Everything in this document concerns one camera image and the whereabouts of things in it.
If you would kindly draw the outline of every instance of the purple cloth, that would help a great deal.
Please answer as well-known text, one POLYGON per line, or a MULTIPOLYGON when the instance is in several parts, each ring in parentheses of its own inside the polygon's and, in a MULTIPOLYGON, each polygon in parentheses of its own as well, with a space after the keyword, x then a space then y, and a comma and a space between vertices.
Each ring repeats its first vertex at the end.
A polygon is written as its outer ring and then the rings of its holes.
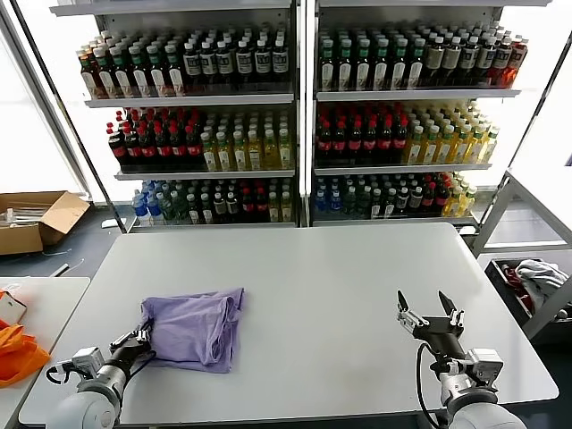
POLYGON ((208 373, 231 371, 243 288, 170 298, 147 298, 143 321, 154 319, 154 366, 208 373))

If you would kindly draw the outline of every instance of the floor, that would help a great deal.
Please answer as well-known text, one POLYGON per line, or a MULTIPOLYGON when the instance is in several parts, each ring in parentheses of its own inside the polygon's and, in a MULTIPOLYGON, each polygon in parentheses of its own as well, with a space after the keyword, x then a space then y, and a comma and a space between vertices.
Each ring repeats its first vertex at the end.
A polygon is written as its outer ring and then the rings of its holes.
MULTIPOLYGON (((130 215, 129 207, 120 207, 122 215, 130 215)), ((62 264, 71 269, 64 276, 93 277, 109 248, 120 235, 116 227, 101 229, 101 222, 111 218, 106 208, 90 209, 61 243, 34 255, 0 257, 0 276, 48 276, 62 264)), ((558 237, 537 214, 522 202, 513 202, 491 237, 491 242, 556 240, 558 237)), ((500 255, 485 255, 478 263, 485 268, 489 261, 500 255)), ((559 264, 572 273, 572 250, 523 254, 503 254, 502 257, 541 257, 559 264)), ((536 348, 560 389, 556 400, 528 405, 511 405, 508 408, 526 423, 528 429, 561 429, 569 427, 568 407, 572 403, 572 376, 569 371, 572 347, 556 345, 536 348)), ((272 424, 296 426, 299 429, 425 429, 417 425, 415 416, 365 417, 323 422, 300 422, 296 424, 272 424)))

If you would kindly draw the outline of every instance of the orange cloth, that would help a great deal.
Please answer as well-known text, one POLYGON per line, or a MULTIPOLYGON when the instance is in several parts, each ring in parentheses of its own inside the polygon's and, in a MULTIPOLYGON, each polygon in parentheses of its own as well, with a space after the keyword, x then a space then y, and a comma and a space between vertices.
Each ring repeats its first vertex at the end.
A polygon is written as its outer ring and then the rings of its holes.
POLYGON ((24 327, 13 324, 0 331, 0 388, 23 380, 50 359, 36 343, 24 334, 24 327))

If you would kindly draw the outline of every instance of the small table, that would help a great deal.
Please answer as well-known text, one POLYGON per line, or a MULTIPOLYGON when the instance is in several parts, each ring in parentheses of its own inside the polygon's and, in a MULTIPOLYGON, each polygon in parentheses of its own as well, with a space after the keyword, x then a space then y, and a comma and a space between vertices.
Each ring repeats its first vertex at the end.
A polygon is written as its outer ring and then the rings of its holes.
MULTIPOLYGON (((397 289, 421 315, 437 290, 467 312, 461 343, 496 349, 501 403, 558 396, 530 342, 464 241, 446 223, 122 235, 64 330, 55 359, 107 350, 137 325, 140 302, 246 289, 229 374, 146 367, 130 382, 123 425, 179 426, 416 413, 420 342, 396 320, 397 289)), ((423 364, 427 407, 441 386, 423 364)), ((76 391, 38 378, 20 412, 44 425, 76 391)))
MULTIPOLYGON (((28 306, 20 321, 24 332, 34 335, 38 345, 50 352, 88 285, 89 279, 83 277, 0 277, 0 290, 10 291, 28 306)), ((18 411, 38 374, 0 389, 1 429, 17 423, 18 411)))
MULTIPOLYGON (((572 248, 572 198, 562 184, 572 184, 572 167, 560 167, 545 172, 534 171, 534 176, 518 168, 508 169, 504 186, 499 191, 491 212, 473 243, 473 255, 483 253, 530 252, 572 248), (549 186, 539 178, 550 177, 556 185, 549 186), (540 243, 487 244, 513 197, 519 196, 562 238, 540 243)), ((533 338, 569 301, 572 300, 572 277, 562 285, 526 322, 522 329, 533 338)))

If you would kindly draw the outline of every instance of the black cable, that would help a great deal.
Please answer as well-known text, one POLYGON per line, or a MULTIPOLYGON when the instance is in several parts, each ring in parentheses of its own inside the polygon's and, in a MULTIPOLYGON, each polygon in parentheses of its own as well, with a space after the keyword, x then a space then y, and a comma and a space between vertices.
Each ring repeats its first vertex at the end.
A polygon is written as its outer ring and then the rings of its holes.
POLYGON ((431 350, 427 343, 422 343, 417 349, 417 360, 416 360, 416 385, 417 385, 417 399, 419 400, 419 405, 423 410, 423 415, 427 419, 427 421, 431 424, 432 427, 435 429, 441 429, 439 425, 437 425, 431 416, 429 415, 429 411, 427 411, 427 407, 425 406, 425 401, 423 400, 423 392, 421 391, 421 356, 423 355, 423 349, 429 350, 429 352, 434 355, 434 352, 431 350))

